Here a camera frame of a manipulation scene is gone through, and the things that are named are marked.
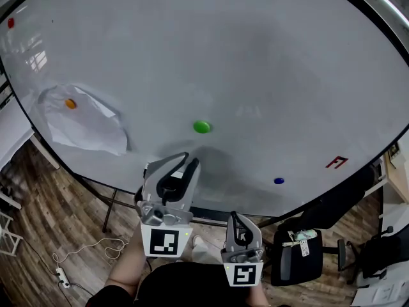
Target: green ball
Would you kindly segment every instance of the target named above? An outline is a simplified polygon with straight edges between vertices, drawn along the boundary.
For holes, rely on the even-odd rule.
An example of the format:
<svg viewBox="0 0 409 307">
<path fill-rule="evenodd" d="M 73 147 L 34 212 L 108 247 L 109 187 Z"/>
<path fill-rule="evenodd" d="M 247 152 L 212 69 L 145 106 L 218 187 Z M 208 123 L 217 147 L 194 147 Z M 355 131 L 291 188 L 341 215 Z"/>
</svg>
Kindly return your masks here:
<svg viewBox="0 0 409 307">
<path fill-rule="evenodd" d="M 208 122 L 204 120 L 197 120 L 193 124 L 193 129 L 197 133 L 205 134 L 205 133 L 209 133 L 212 128 Z"/>
</svg>

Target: person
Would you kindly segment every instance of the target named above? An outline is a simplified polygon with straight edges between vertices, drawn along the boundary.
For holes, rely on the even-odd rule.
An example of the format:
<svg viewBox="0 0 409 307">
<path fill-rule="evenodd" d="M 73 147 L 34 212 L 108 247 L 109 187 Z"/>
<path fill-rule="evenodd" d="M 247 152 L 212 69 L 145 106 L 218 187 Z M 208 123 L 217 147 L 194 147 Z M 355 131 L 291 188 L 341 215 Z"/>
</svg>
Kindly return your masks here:
<svg viewBox="0 0 409 307">
<path fill-rule="evenodd" d="M 157 267 L 139 286 L 146 263 L 139 223 L 105 287 L 86 307 L 269 306 L 261 282 L 256 287 L 229 286 L 223 265 L 208 253 L 206 243 L 198 236 L 194 237 L 192 260 Z"/>
</svg>

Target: label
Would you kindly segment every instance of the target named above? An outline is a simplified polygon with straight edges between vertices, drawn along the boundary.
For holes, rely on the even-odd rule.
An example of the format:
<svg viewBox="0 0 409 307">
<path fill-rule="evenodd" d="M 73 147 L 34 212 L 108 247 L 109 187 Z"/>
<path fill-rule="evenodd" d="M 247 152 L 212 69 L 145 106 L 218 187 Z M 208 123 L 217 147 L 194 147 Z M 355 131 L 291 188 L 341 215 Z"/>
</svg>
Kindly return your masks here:
<svg viewBox="0 0 409 307">
<path fill-rule="evenodd" d="M 187 245 L 193 228 L 189 225 L 160 226 L 141 223 L 145 256 L 179 258 Z"/>
<path fill-rule="evenodd" d="M 260 282 L 263 262 L 223 263 L 230 287 L 255 287 Z"/>
<path fill-rule="evenodd" d="M 347 160 L 348 160 L 348 158 L 337 156 L 332 162 L 330 162 L 325 167 L 326 168 L 332 167 L 334 169 L 337 169 L 337 168 L 340 168 Z"/>
<path fill-rule="evenodd" d="M 307 240 L 302 240 L 300 241 L 300 247 L 301 247 L 301 254 L 303 257 L 309 255 L 309 248 L 308 248 L 308 243 Z"/>
</svg>

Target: wooden floor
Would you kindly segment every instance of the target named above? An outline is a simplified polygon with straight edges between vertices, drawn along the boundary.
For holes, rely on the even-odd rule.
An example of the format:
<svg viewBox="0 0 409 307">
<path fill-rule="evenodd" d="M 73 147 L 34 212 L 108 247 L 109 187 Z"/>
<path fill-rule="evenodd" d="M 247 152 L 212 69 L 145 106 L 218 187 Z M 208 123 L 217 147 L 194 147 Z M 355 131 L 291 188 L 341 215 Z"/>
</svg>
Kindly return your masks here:
<svg viewBox="0 0 409 307">
<path fill-rule="evenodd" d="M 12 163 L 2 171 L 3 184 L 13 187 L 20 198 L 21 211 L 13 210 L 12 232 L 28 241 L 39 252 L 45 263 L 55 271 L 56 263 L 51 254 L 60 258 L 84 244 L 92 244 L 104 237 L 127 241 L 138 223 L 136 211 L 116 205 L 109 220 L 111 233 L 104 235 L 101 228 L 107 206 L 87 192 L 63 168 L 55 170 L 27 142 L 14 156 Z M 119 194 L 119 199 L 132 202 L 132 197 Z M 326 246 L 336 246 L 344 238 L 356 244 L 370 239 L 378 230 L 379 199 L 369 196 L 363 199 L 330 230 L 323 231 Z M 264 238 L 272 240 L 276 227 L 263 229 Z M 212 249 L 221 249 L 225 229 L 194 225 L 194 234 L 200 234 Z M 86 248 L 79 255 L 70 255 L 62 263 L 69 280 L 91 292 L 103 287 L 109 270 L 115 263 L 104 255 L 104 248 L 118 246 L 103 241 L 95 248 Z M 183 259 L 189 261 L 191 246 Z M 17 306 L 68 306 L 58 289 L 57 277 L 51 275 L 25 242 L 20 243 L 17 258 L 0 255 L 0 280 L 6 286 Z M 152 267 L 169 262 L 158 258 Z M 272 306 L 287 304 L 292 307 L 349 306 L 355 288 L 346 284 L 350 273 L 339 274 L 337 257 L 325 255 L 322 276 L 316 281 L 290 287 L 272 287 L 268 284 L 268 272 L 264 286 Z M 63 289 L 72 306 L 85 306 L 89 295 L 77 287 Z"/>
</svg>

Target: orange ball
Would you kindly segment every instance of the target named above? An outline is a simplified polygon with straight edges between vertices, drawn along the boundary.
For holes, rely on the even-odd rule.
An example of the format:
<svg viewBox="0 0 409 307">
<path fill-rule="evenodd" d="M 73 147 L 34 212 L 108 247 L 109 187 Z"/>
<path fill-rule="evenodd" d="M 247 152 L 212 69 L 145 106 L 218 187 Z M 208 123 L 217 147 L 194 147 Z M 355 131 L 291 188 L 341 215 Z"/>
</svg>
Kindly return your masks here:
<svg viewBox="0 0 409 307">
<path fill-rule="evenodd" d="M 74 100 L 72 100 L 72 99 L 66 99 L 65 100 L 65 105 L 70 109 L 75 109 L 77 107 Z"/>
</svg>

